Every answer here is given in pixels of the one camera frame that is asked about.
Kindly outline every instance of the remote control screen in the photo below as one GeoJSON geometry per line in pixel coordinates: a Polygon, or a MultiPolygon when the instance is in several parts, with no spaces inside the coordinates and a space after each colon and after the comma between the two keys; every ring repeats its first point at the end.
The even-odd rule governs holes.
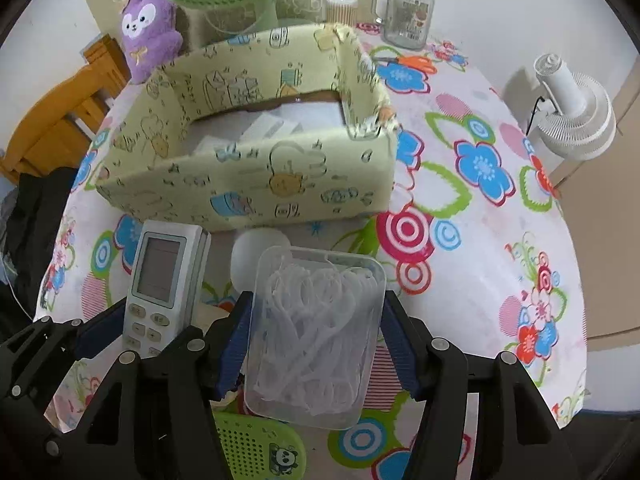
{"type": "Polygon", "coordinates": [[[169,301],[179,252],[180,242],[148,238],[138,280],[140,294],[156,298],[158,301],[169,301]]]}

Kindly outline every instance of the white ball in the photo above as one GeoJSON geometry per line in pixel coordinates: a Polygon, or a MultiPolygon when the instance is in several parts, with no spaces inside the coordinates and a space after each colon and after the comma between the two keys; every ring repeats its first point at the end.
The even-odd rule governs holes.
{"type": "Polygon", "coordinates": [[[231,251],[231,284],[238,292],[255,288],[258,260],[269,247],[289,247],[285,234],[268,227],[249,229],[239,235],[231,251]]]}

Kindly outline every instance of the black cable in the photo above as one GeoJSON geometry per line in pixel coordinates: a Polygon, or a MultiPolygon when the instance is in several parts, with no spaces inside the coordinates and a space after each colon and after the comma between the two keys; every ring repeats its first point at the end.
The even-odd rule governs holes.
{"type": "Polygon", "coordinates": [[[531,125],[533,124],[533,117],[535,117],[536,112],[538,111],[538,104],[545,102],[546,99],[542,97],[542,95],[536,99],[536,104],[533,105],[533,111],[531,113],[531,118],[529,120],[529,126],[527,126],[527,133],[524,134],[525,137],[529,137],[529,131],[531,129],[531,125]]]}

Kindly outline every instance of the yellow cardboard box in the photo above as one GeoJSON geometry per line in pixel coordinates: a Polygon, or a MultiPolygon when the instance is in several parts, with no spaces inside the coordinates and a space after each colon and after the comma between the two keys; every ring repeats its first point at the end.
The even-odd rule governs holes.
{"type": "Polygon", "coordinates": [[[353,29],[276,28],[159,67],[118,127],[97,189],[140,221],[212,232],[379,212],[392,189],[398,128],[353,29]],[[184,153],[196,119],[322,90],[340,92],[345,127],[184,153]]]}

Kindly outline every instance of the tablecloth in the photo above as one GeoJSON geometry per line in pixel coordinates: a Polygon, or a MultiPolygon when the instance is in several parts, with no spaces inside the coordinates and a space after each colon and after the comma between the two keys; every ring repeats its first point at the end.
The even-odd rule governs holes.
{"type": "MultiPolygon", "coordinates": [[[[513,351],[560,426],[582,407],[586,334],[580,275],[558,195],[510,111],[449,41],[420,53],[386,45],[359,24],[402,124],[388,211],[372,218],[285,228],[294,245],[375,256],[410,316],[468,353],[513,351]]],[[[95,190],[116,126],[143,86],[115,100],[82,161],[64,212],[36,317],[90,319],[126,296],[142,225],[95,190]]],[[[233,233],[213,235],[202,302],[224,310],[233,233]]],[[[200,307],[201,316],[207,315],[200,307]]],[[[64,430],[74,428],[121,351],[118,339],[77,362],[54,397],[64,430]]],[[[242,394],[227,407],[248,410],[242,394]]],[[[470,396],[459,478],[473,460],[477,398],[470,396]]],[[[399,479],[423,404],[401,390],[384,340],[359,423],[345,431],[295,428],[306,478],[399,479]]]]}

